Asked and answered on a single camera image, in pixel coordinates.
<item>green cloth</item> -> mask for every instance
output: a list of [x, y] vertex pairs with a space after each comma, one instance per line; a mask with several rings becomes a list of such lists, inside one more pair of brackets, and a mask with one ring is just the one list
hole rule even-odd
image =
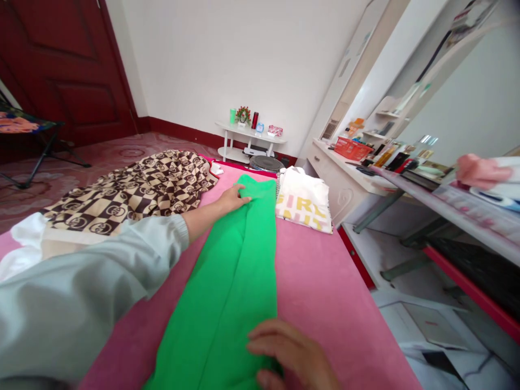
[[215, 223], [173, 313], [144, 389], [254, 389], [276, 362], [246, 350], [248, 333], [277, 316], [276, 182], [242, 175], [253, 200]]

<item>person's left hand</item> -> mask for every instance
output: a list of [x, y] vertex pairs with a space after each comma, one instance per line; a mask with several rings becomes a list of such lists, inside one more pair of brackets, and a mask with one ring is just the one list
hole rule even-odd
[[242, 184], [235, 183], [233, 187], [228, 188], [220, 195], [217, 203], [222, 207], [224, 213], [229, 213], [238, 209], [240, 206], [251, 202], [251, 198], [241, 198], [238, 190], [244, 189], [245, 186]]

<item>red door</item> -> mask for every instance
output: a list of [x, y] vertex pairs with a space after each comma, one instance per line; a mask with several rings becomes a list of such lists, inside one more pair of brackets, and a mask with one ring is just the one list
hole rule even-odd
[[96, 0], [4, 0], [0, 36], [0, 79], [23, 110], [65, 122], [61, 139], [86, 145], [137, 132]]

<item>light blue sleeve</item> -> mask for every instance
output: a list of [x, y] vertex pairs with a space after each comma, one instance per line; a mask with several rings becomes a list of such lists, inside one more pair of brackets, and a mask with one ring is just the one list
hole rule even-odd
[[0, 388], [81, 380], [115, 323], [159, 289], [188, 245], [182, 216], [149, 217], [0, 283]]

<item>bed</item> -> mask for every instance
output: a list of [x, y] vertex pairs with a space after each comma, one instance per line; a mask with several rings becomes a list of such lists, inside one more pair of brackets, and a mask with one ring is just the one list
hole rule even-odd
[[[232, 166], [200, 205], [216, 200], [245, 172]], [[248, 172], [255, 180], [271, 180]], [[320, 343], [342, 387], [421, 389], [376, 307], [337, 231], [318, 232], [276, 219], [278, 313]], [[79, 389], [140, 389], [154, 370], [155, 355], [168, 320], [183, 292], [209, 232], [181, 256], [149, 301], [141, 301], [119, 321]], [[4, 248], [15, 249], [9, 233]], [[288, 373], [288, 388], [299, 388]]]

